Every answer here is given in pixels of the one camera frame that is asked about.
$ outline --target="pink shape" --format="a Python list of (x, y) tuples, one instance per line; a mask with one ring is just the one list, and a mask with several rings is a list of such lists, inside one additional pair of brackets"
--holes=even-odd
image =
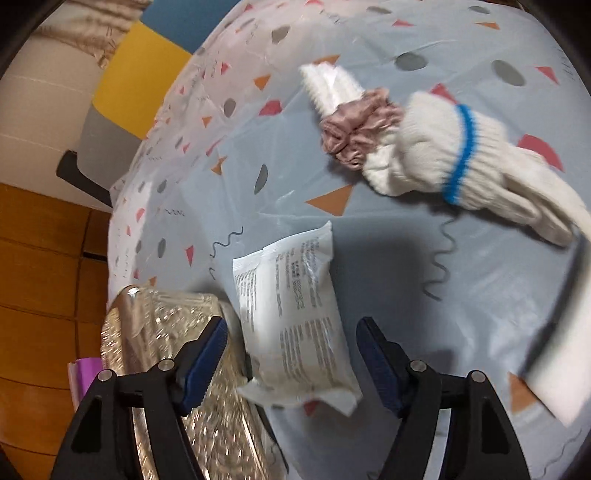
[(277, 115), (282, 111), (283, 108), (281, 107), (281, 102), (279, 100), (269, 100), (265, 106), (261, 108), (259, 115)]
[(319, 400), (312, 400), (307, 403), (304, 403), (304, 411), (306, 412), (306, 417), (310, 417), (314, 413), (319, 403)]
[(211, 147), (209, 147), (209, 148), (207, 149), (207, 151), (205, 152), (205, 154), (206, 154), (207, 156), (211, 155), (211, 154), (212, 154), (212, 152), (213, 152), (213, 149), (214, 149), (214, 148), (216, 148), (217, 144), (218, 144), (218, 143), (220, 143), (221, 141), (222, 141), (222, 139), (220, 138), (220, 139), (219, 139), (217, 142), (215, 142), (215, 143), (214, 143), (214, 144), (213, 144)]
[(431, 93), (433, 95), (439, 95), (440, 97), (446, 98), (450, 102), (453, 102), (457, 105), (457, 100), (453, 97), (451, 93), (445, 88), (445, 85), (442, 83), (438, 83), (431, 89)]
[(539, 153), (542, 155), (542, 157), (544, 157), (544, 160), (546, 160), (548, 165), (551, 165), (560, 171), (564, 171), (562, 162), (560, 161), (554, 149), (541, 138), (534, 137), (533, 135), (524, 135), (521, 137), (521, 140), (519, 140), (517, 146)]
[(552, 67), (536, 67), (540, 72), (546, 75), (550, 80), (552, 80), (556, 85), (559, 85), (558, 78), (554, 74), (554, 69)]
[(405, 22), (404, 20), (396, 20), (393, 24), (393, 27), (414, 27), (412, 23)]
[(189, 248), (185, 249), (185, 253), (187, 254), (187, 260), (189, 261), (189, 267), (193, 266), (193, 252), (194, 248), (192, 245)]

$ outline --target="purple object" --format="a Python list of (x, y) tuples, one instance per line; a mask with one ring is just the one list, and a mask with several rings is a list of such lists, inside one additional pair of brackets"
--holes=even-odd
[(80, 387), (80, 399), (86, 395), (90, 384), (95, 380), (98, 373), (103, 370), (103, 363), (100, 358), (80, 358), (76, 360), (78, 366), (78, 385)]

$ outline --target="brown floor tile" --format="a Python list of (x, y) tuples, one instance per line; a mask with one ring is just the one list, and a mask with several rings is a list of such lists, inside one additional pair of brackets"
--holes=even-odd
[(74, 316), (78, 259), (0, 240), (0, 304)]
[(78, 256), (90, 209), (0, 184), (0, 236)]
[(10, 445), (2, 445), (2, 450), (20, 473), (22, 480), (47, 480), (56, 460), (53, 455), (27, 452)]
[(72, 415), (68, 390), (0, 379), (0, 442), (56, 455)]
[(84, 252), (95, 255), (107, 256), (107, 236), (109, 234), (109, 220), (111, 214), (92, 210), (86, 237), (84, 240)]
[(100, 326), (78, 322), (78, 351), (80, 358), (100, 356)]
[(43, 387), (69, 388), (66, 365), (76, 359), (72, 320), (0, 307), (0, 377)]
[(102, 325), (106, 316), (109, 269), (105, 262), (83, 258), (78, 286), (78, 320)]

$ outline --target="white plastic packet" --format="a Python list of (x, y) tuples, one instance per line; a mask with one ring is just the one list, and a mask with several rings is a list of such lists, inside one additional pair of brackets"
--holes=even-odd
[(238, 388), (263, 406), (319, 399), (353, 413), (362, 394), (329, 267), (332, 224), (292, 235), (233, 262), (253, 380)]

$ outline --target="beige fabric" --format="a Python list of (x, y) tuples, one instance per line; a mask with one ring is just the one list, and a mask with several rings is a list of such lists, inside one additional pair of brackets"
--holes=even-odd
[(152, 0), (68, 0), (37, 29), (96, 58), (106, 68), (131, 25)]

